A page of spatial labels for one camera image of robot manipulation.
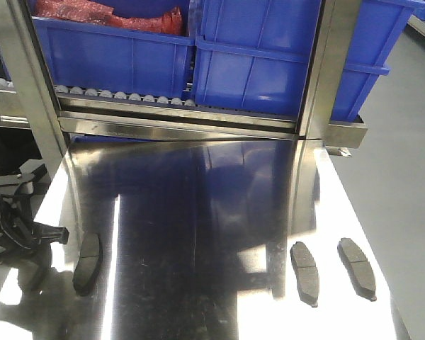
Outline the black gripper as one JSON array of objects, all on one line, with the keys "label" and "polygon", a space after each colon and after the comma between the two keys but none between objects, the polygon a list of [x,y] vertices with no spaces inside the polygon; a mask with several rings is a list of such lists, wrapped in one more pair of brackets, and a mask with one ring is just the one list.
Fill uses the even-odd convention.
[{"label": "black gripper", "polygon": [[[33,222],[34,235],[46,243],[67,244],[69,231],[66,227],[56,227]],[[32,229],[26,224],[20,210],[13,208],[0,196],[0,261],[30,253],[35,249]]]}]

